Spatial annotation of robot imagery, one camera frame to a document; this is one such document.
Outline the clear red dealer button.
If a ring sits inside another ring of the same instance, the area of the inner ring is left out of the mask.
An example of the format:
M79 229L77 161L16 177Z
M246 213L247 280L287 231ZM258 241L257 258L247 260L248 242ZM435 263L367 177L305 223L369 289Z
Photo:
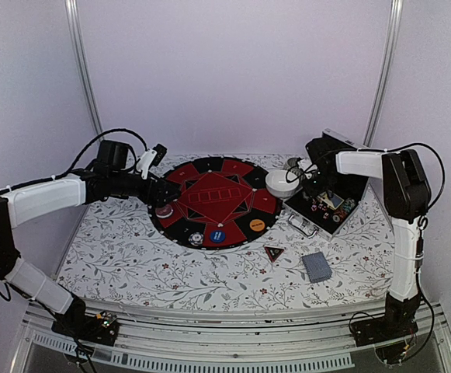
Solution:
M162 207L155 208L155 215L160 219L170 218L174 214L173 203L168 203Z

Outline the blue ten poker chip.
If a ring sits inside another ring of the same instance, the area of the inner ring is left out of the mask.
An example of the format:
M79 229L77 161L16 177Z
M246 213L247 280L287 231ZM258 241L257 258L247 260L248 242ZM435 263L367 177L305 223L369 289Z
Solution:
M194 232L188 238L191 246L200 247L203 245L204 234L202 232Z

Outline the blue small blind button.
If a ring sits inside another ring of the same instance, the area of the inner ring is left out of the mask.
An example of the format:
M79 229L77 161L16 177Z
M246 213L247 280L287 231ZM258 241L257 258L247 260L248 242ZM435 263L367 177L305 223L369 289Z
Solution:
M226 233L223 230L214 230L209 234L209 240L213 244L221 244L226 238Z

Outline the orange big blind button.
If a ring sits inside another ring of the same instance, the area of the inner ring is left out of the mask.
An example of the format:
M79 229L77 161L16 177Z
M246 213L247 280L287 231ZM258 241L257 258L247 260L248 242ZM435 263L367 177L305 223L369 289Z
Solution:
M266 224L263 220L261 219L252 219L249 222L249 228L253 231L253 232L262 232L265 230Z

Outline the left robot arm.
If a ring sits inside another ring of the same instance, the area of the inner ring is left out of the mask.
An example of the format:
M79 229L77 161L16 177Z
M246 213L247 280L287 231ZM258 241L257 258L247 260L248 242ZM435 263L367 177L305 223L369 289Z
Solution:
M165 157L166 147L158 144L149 148L133 169L126 171L129 149L121 142L102 141L98 155L87 169L72 169L63 176L0 190L0 281L45 305L53 314L62 315L63 326L76 337L92 331L92 320L78 309L80 303L70 291L22 258L13 231L49 213L111 197L136 197L150 207L164 207L176 200L179 189L150 171Z

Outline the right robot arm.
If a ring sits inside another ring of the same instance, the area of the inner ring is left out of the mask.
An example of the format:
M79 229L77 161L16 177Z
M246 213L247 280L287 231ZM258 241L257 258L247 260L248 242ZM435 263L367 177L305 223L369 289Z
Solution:
M311 196L333 191L343 175L382 181L384 207L395 238L394 275L387 291L385 316L377 328L383 338L393 339L407 328L422 297L418 284L423 261L422 229L432 192L418 153L354 148L329 137L309 141L306 150L310 159L307 168L317 170L304 187Z

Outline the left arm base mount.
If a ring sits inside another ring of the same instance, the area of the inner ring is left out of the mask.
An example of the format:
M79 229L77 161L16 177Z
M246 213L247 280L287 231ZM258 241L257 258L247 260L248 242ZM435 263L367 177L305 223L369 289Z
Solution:
M117 315L107 311L96 315L87 315L85 312L85 302L74 295L66 313L54 313L55 321L51 330L81 341L113 347L120 328Z

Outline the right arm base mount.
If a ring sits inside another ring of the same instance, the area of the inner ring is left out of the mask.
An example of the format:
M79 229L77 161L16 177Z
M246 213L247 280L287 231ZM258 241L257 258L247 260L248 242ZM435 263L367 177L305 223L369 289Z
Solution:
M365 312L356 312L349 320L349 332L352 334L357 347L370 344L391 341L400 337L411 336L413 340L418 332L418 324L415 321L415 313L423 301L431 313L432 321L427 337L422 345L412 354L408 351L411 342L402 344L401 352L391 346L378 348L377 357L388 365L396 365L411 360L420 354L432 337L435 324L435 311L430 301L418 293L411 300L400 302L387 294L385 299L385 311L383 316L374 317Z

